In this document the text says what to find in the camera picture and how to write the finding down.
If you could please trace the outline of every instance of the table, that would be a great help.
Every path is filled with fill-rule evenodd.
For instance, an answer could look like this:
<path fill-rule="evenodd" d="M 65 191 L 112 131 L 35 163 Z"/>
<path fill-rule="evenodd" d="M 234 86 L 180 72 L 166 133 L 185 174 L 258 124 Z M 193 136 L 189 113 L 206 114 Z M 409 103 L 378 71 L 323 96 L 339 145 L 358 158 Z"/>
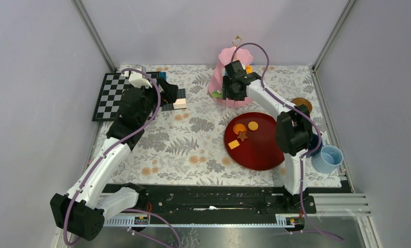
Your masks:
<path fill-rule="evenodd" d="M 256 103 L 227 109 L 209 95 L 207 85 L 216 66 L 152 65 L 147 71 L 166 71 L 167 81 L 186 89 L 187 109 L 159 112 L 145 129 L 134 150 L 121 162 L 109 183 L 275 186 L 284 184 L 286 168 L 263 172 L 236 164 L 227 154 L 223 133 L 236 115 L 266 111 Z M 264 66 L 253 66 L 261 74 Z M 308 99 L 313 106 L 311 118 L 329 143 L 326 122 L 314 90 L 308 66 L 270 66 L 265 84 L 287 100 Z M 102 147 L 112 122 L 102 123 L 95 150 Z M 341 187 L 337 171 L 330 175 L 317 172 L 308 159 L 308 187 Z"/>

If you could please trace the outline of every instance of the round red tray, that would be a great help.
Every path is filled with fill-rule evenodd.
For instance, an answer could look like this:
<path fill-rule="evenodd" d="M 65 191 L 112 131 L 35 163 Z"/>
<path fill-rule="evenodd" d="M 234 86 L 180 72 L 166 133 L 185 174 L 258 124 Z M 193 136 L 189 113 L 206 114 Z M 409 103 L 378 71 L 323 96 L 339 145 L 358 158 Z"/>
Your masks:
<path fill-rule="evenodd" d="M 256 131 L 248 129 L 248 123 L 255 121 L 259 124 Z M 248 139 L 241 141 L 233 132 L 233 126 L 242 123 L 247 128 Z M 283 152 L 275 141 L 276 120 L 264 113 L 245 113 L 228 124 L 224 133 L 224 143 L 228 154 L 238 164 L 256 171 L 265 171 L 280 165 L 284 161 Z M 228 143 L 238 140 L 240 146 L 230 149 Z"/>

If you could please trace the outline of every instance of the white wall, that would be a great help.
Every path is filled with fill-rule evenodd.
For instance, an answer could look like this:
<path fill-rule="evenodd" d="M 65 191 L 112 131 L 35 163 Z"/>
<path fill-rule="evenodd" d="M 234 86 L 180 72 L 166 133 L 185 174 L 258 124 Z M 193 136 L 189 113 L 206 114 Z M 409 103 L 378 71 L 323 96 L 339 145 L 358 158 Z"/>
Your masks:
<path fill-rule="evenodd" d="M 213 65 L 236 35 L 262 45 L 273 65 L 313 65 L 347 0 L 83 2 L 117 65 Z"/>
<path fill-rule="evenodd" d="M 411 247 L 411 0 L 360 0 L 319 70 L 384 247 Z"/>
<path fill-rule="evenodd" d="M 0 247 L 49 247 L 108 71 L 71 1 L 0 1 Z"/>

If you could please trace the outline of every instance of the wire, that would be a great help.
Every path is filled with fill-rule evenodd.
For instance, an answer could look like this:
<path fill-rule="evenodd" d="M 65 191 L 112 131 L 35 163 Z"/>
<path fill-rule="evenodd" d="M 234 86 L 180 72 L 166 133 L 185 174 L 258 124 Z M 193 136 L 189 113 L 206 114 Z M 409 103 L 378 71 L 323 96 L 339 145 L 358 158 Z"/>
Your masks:
<path fill-rule="evenodd" d="M 143 124 L 143 126 L 141 126 L 139 129 L 137 129 L 136 131 L 130 133 L 129 135 L 127 135 L 126 137 L 122 138 L 121 140 L 119 140 L 118 142 L 114 143 L 112 146 L 110 146 L 104 153 L 103 153 L 103 157 L 106 157 L 107 154 L 113 149 L 115 148 L 117 145 L 121 144 L 122 142 L 126 141 L 127 139 L 131 138 L 132 136 L 136 135 L 137 133 L 141 132 L 143 129 L 145 129 L 145 127 L 147 127 L 156 117 L 157 113 L 159 112 L 159 108 L 160 108 L 160 104 L 161 104 L 161 96 L 160 96 L 160 91 L 159 91 L 159 86 L 157 85 L 157 83 L 151 78 L 150 75 L 139 71 L 137 69 L 132 69 L 132 68 L 126 68 L 123 69 L 121 71 L 121 74 L 123 74 L 126 71 L 133 71 L 133 72 L 137 72 L 142 74 L 143 76 L 145 76 L 154 86 L 155 91 L 157 91 L 157 107 L 154 111 L 154 113 L 152 113 L 151 118 L 145 123 Z M 80 191 L 82 190 L 82 188 L 85 186 L 85 183 L 87 182 L 87 180 L 90 178 L 90 175 L 93 173 L 93 171 L 96 169 L 96 167 L 99 165 L 99 163 L 101 163 L 103 157 L 99 157 L 98 160 L 96 161 L 96 163 L 91 167 L 91 169 L 88 171 L 87 175 L 84 177 L 83 181 L 81 182 L 80 186 L 79 186 L 79 190 L 76 190 L 75 194 L 72 197 L 72 200 L 69 203 L 69 206 L 67 207 L 67 211 L 66 211 L 66 216 L 64 219 L 64 226 L 63 226 L 63 230 L 62 230 L 62 237 L 64 239 L 64 243 L 68 246 L 72 246 L 75 245 L 78 240 L 80 239 L 77 238 L 75 241 L 70 242 L 67 238 L 67 226 L 69 224 L 69 217 L 70 217 L 70 212 L 72 210 L 72 206 L 73 203 L 75 202 L 76 198 L 78 197 Z"/>
<path fill-rule="evenodd" d="M 169 248 L 181 248 L 181 239 L 180 239 L 180 236 L 178 235 L 177 231 L 175 231 L 175 229 L 169 224 L 169 222 L 168 222 L 167 220 L 165 220 L 163 217 L 161 217 L 160 215 L 155 214 L 155 213 L 151 213 L 151 212 L 147 212 L 147 211 L 143 211 L 143 210 L 131 209 L 131 208 L 130 208 L 130 209 L 125 209 L 124 212 L 146 213 L 146 214 L 148 214 L 148 215 L 151 215 L 151 216 L 154 216 L 154 217 L 159 218 L 159 219 L 160 219 L 161 221 L 163 221 L 167 226 L 169 226 L 169 228 L 173 231 L 173 233 L 175 234 L 175 237 L 176 237 L 176 239 L 177 239 L 177 241 L 178 241 L 178 246 L 177 246 L 177 247 L 170 246 L 170 245 L 165 244 L 165 243 L 163 243 L 162 241 L 160 241 L 160 240 L 158 240 L 158 239 L 156 239 L 156 238 L 153 238 L 153 237 L 148 236 L 148 235 L 146 235 L 146 234 L 142 234 L 142 233 L 140 233 L 140 232 L 133 232 L 133 234 L 138 234 L 138 235 L 140 235 L 140 236 L 143 236 L 143 237 L 145 237 L 145 238 L 147 238 L 147 239 L 150 239 L 150 240 L 152 240 L 152 241 L 155 241 L 155 242 L 157 242 L 157 243 L 159 243 L 159 244 L 161 244 L 161 245 L 164 245 L 164 246 L 166 246 L 166 247 L 169 247 Z"/>
<path fill-rule="evenodd" d="M 311 120 L 311 119 L 309 118 L 309 116 L 305 115 L 303 112 L 301 112 L 300 110 L 294 108 L 293 106 L 290 106 L 290 105 L 286 104 L 285 102 L 283 102 L 282 100 L 280 100 L 277 96 L 275 96 L 275 94 L 272 93 L 268 88 L 265 88 L 265 84 L 263 83 L 263 78 L 264 78 L 264 76 L 265 76 L 266 71 L 268 70 L 268 66 L 270 65 L 270 58 L 268 57 L 268 54 L 266 53 L 265 49 L 263 49 L 263 47 L 261 47 L 260 45 L 258 45 L 258 44 L 256 44 L 256 43 L 252 43 L 252 42 L 244 43 L 244 44 L 242 44 L 242 45 L 239 45 L 239 46 L 236 48 L 236 50 L 234 50 L 233 56 L 231 57 L 231 61 L 233 61 L 233 59 L 234 59 L 234 57 L 235 57 L 235 55 L 236 55 L 236 51 L 237 51 L 239 48 L 241 48 L 241 47 L 243 47 L 243 46 L 245 46 L 245 45 L 255 45 L 256 47 L 260 48 L 260 49 L 262 50 L 262 52 L 265 54 L 265 57 L 266 57 L 266 67 L 265 67 L 265 70 L 263 70 L 262 77 L 260 77 L 260 84 L 262 85 L 262 88 L 266 91 L 266 93 L 268 93 L 272 98 L 274 98 L 277 102 L 279 102 L 279 103 L 282 104 L 283 106 L 288 107 L 288 108 L 290 108 L 291 110 L 297 112 L 299 115 L 303 116 L 303 117 L 304 117 L 306 120 L 308 120 L 308 121 L 312 124 L 312 126 L 315 128 L 315 130 L 317 131 L 318 137 L 321 137 L 321 131 L 320 131 L 320 129 L 319 129 L 318 126 L 315 124 L 315 122 L 313 122 L 313 120 Z M 316 146 L 315 148 L 313 148 L 311 151 L 305 152 L 305 153 L 304 153 L 303 155 L 301 155 L 301 157 L 300 157 L 300 167 L 301 167 L 301 169 L 300 169 L 300 172 L 301 172 L 301 174 L 300 174 L 300 176 L 301 176 L 301 179 L 300 179 L 300 204 L 301 204 L 301 209 L 302 209 L 302 211 L 303 211 L 304 216 L 305 216 L 306 219 L 309 221 L 309 223 L 310 223 L 310 224 L 313 226 L 313 228 L 315 228 L 315 230 L 317 230 L 320 234 L 326 236 L 327 238 L 329 238 L 329 239 L 331 239 L 331 240 L 334 240 L 334 241 L 337 241 L 337 242 L 340 242 L 340 243 L 345 243 L 345 240 L 344 240 L 341 236 L 336 235 L 336 234 L 333 234 L 333 233 L 331 233 L 331 232 L 322 231 L 322 230 L 320 230 L 317 226 L 315 226 L 315 225 L 312 223 L 312 221 L 310 220 L 309 216 L 307 215 L 306 209 L 304 208 L 304 205 L 303 205 L 303 182 L 304 182 L 304 163 L 303 163 L 303 158 L 304 158 L 307 154 L 310 154 L 310 153 L 316 151 L 316 150 L 320 147 L 320 145 L 321 145 L 321 139 L 319 138 L 319 139 L 318 139 L 317 146 Z"/>

